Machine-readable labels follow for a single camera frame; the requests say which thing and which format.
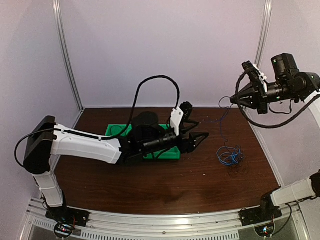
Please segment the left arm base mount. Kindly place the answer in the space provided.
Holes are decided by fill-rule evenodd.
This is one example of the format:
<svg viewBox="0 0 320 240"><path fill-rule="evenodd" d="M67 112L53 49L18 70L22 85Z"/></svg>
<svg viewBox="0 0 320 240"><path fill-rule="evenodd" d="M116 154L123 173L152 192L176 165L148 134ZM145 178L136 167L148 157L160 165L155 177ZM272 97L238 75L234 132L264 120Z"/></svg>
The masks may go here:
<svg viewBox="0 0 320 240"><path fill-rule="evenodd" d="M70 207L47 207L45 216L54 220L53 233L59 239L70 237L78 227L86 227L89 212Z"/></svg>

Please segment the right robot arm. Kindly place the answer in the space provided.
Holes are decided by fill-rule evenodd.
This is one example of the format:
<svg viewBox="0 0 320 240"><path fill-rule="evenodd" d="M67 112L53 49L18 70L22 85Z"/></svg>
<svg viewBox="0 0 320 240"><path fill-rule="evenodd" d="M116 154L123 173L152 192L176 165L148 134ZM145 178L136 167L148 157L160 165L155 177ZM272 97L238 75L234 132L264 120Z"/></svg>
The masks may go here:
<svg viewBox="0 0 320 240"><path fill-rule="evenodd" d="M320 77L314 72L300 71L295 58L290 53L282 53L271 58L274 71L274 81L268 81L259 67L245 61L242 64L243 73L236 82L235 94L230 102L239 107L241 114L253 126L265 130L292 131L299 124L298 117L320 100ZM272 103L301 104L300 110L292 113L289 119L281 123L262 124L250 119L245 109L257 111L259 115L270 112ZM320 196L320 173L297 180L265 194L256 210L259 220L268 220L280 207L293 202L315 199Z"/></svg>

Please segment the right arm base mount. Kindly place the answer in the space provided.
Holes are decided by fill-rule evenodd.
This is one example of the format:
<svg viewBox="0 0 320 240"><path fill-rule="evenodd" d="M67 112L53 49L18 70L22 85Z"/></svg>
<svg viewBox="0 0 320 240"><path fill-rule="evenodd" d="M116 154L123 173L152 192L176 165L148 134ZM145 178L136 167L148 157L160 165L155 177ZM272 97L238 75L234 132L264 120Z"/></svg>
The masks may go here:
<svg viewBox="0 0 320 240"><path fill-rule="evenodd" d="M238 214L242 226L253 226L255 233L262 238L269 238L275 233L275 219L282 217L282 212L279 208L265 211L259 206L242 208Z"/></svg>

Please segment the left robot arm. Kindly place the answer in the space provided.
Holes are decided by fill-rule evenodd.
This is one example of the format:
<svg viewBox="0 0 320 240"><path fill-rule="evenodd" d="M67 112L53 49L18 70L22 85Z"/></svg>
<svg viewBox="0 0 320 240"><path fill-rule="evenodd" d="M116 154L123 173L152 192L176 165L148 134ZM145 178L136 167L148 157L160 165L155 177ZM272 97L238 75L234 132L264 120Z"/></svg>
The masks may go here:
<svg viewBox="0 0 320 240"><path fill-rule="evenodd" d="M50 157L74 156L102 161L107 164L141 162L149 154L165 153L178 148L181 154L192 153L209 136L207 132L192 132L199 122L189 119L190 112L174 108L166 128L159 124L158 115L145 111L129 120L117 135L103 136L78 131L56 123L46 116L27 140L23 161L19 165L32 174L44 196L49 213L61 222L72 218L66 197L51 169Z"/></svg>

